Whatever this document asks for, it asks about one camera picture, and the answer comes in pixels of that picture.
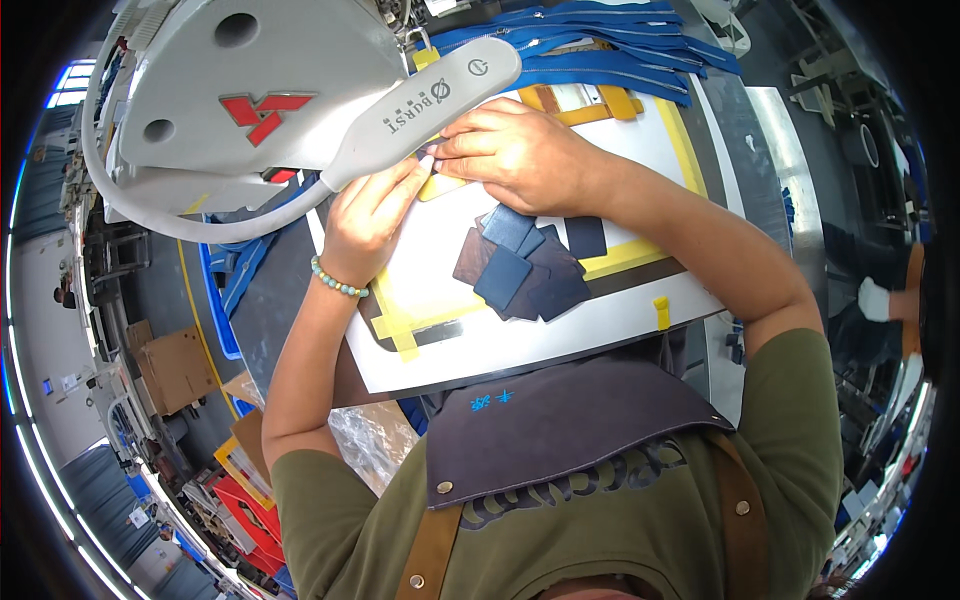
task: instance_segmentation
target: yellow floor line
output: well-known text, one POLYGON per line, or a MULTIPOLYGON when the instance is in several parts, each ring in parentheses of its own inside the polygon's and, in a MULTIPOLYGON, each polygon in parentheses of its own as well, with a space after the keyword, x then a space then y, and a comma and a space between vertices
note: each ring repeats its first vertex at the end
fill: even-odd
POLYGON ((186 297, 188 300, 190 300, 190 310, 193 311, 193 322, 197 324, 197 332, 200 333, 200 343, 204 345, 206 360, 210 363, 210 369, 213 371, 213 378, 217 380, 217 388, 219 388, 220 393, 224 395, 224 401, 227 403, 227 407, 230 409, 230 414, 233 415, 233 420, 240 420, 236 409, 233 408, 233 402, 230 401, 230 396, 227 396, 227 393, 224 392, 224 382, 220 379, 220 374, 217 372, 217 366, 213 364, 213 356, 210 354, 210 346, 206 344, 204 328, 200 326, 200 317, 197 316, 197 305, 193 302, 193 292, 190 291, 190 277, 186 274, 186 261, 183 259, 183 244, 180 242, 180 240, 177 240, 177 252, 180 253, 180 270, 183 271, 183 285, 186 287, 186 297))

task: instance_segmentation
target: white glove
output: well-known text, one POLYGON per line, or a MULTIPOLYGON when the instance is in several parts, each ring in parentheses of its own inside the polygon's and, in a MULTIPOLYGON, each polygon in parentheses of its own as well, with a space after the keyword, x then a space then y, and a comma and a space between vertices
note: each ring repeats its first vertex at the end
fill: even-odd
POLYGON ((856 303, 868 321, 890 321, 890 292, 876 285, 872 277, 866 277, 860 284, 856 303))

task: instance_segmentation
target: work apron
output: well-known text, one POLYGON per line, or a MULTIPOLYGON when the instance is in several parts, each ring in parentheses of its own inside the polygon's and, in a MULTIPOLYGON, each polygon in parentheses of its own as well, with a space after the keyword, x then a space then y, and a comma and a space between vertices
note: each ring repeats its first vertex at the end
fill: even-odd
POLYGON ((440 597, 465 503, 579 472, 690 428, 708 440, 717 472, 725 597, 763 598, 767 539, 759 491, 727 438, 733 426, 673 374, 678 370, 671 366, 683 364, 678 350, 682 355, 682 344, 671 345, 664 335, 450 393, 430 421, 427 510, 397 600, 440 597), (639 357, 644 354, 656 363, 639 357))

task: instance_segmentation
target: window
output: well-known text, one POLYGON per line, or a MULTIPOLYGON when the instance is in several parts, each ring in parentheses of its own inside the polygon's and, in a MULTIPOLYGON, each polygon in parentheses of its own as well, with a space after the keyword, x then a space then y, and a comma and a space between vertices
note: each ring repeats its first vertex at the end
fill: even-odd
POLYGON ((96 60, 83 59, 72 61, 60 74, 54 93, 47 100, 47 107, 62 107, 79 104, 86 97, 90 85, 90 75, 96 60))

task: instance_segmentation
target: woman's left hand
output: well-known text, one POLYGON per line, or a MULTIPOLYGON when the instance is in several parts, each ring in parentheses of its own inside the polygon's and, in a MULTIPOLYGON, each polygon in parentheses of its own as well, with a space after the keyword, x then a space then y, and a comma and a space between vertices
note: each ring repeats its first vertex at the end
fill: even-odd
POLYGON ((346 285, 366 287, 387 264, 407 208, 430 177, 433 157, 407 158, 352 181, 330 207, 320 264, 346 285))

